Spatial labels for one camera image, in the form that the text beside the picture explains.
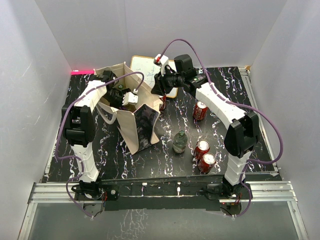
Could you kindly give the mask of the cream canvas tote bag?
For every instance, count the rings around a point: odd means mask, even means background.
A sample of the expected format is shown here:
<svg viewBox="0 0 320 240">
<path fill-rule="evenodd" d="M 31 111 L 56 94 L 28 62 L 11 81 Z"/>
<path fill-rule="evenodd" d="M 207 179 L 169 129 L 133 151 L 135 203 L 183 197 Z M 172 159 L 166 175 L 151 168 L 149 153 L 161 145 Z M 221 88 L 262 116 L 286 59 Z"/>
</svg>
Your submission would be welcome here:
<svg viewBox="0 0 320 240">
<path fill-rule="evenodd" d="M 124 62 L 107 66 L 94 71 L 102 75 L 104 71 L 112 71 L 117 77 L 131 74 L 118 81 L 115 86 L 123 85 L 131 91 L 137 89 L 138 101 L 129 110 L 122 110 L 111 106 L 111 103 L 101 98 L 96 106 L 97 111 L 107 124 L 117 121 L 118 130 L 123 137 L 131 154 L 142 151 L 159 142 L 155 133 L 155 125 L 160 116 L 160 107 L 163 105 L 159 96 L 151 93 L 151 87 L 142 81 L 142 75 L 133 73 Z"/>
</svg>

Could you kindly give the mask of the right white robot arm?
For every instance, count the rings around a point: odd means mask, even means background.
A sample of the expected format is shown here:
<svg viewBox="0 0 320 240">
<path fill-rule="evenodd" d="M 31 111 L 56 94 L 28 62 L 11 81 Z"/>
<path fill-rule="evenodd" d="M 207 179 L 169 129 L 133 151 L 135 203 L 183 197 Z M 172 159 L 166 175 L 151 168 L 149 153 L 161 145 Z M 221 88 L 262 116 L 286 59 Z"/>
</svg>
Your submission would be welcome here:
<svg viewBox="0 0 320 240">
<path fill-rule="evenodd" d="M 154 76 L 151 93 L 164 96 L 173 88 L 183 88 L 197 101 L 205 104 L 224 124 L 227 132 L 224 147 L 228 152 L 226 172 L 222 178 L 223 194 L 233 199 L 241 192 L 245 181 L 245 167 L 252 150 L 260 139 L 259 118 L 256 113 L 245 112 L 230 104 L 209 81 L 206 71 L 198 73 L 188 54 L 174 58 L 175 69 L 169 66 L 169 59 L 158 54 L 153 63 L 159 67 Z"/>
</svg>

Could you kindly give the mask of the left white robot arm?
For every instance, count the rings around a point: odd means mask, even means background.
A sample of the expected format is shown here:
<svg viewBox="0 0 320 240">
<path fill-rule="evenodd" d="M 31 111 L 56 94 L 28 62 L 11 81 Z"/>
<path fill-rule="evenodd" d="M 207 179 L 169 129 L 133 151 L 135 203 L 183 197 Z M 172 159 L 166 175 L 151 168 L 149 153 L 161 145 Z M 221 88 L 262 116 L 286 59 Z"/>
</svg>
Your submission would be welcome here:
<svg viewBox="0 0 320 240">
<path fill-rule="evenodd" d="M 79 96 L 77 102 L 69 107 L 62 108 L 65 119 L 62 135 L 71 146 L 77 157 L 80 171 L 80 180 L 90 183 L 86 187 L 86 194 L 93 200 L 103 195 L 102 185 L 96 183 L 99 176 L 97 170 L 92 142 L 96 135 L 93 111 L 101 99 L 107 100 L 112 108 L 120 108 L 123 103 L 124 93 L 116 87 L 117 76 L 111 70 L 105 70 L 100 75 L 91 75 L 86 89 Z"/>
</svg>

